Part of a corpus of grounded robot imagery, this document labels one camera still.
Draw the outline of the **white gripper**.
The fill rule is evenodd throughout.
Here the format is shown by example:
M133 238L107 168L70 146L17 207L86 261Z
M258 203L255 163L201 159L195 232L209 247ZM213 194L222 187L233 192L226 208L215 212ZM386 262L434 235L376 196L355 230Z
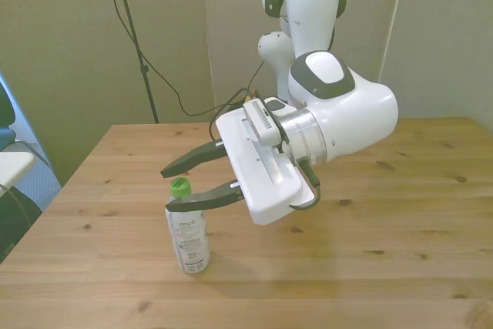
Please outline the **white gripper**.
M220 138L198 146L175 159L161 170L163 178L179 176L202 163L228 155L236 180L204 193L192 193L187 178L176 178L170 184L169 212L213 210L241 201L248 206L257 225L273 223L294 206L306 206L315 195L290 159L258 141L242 109L219 117L216 127Z

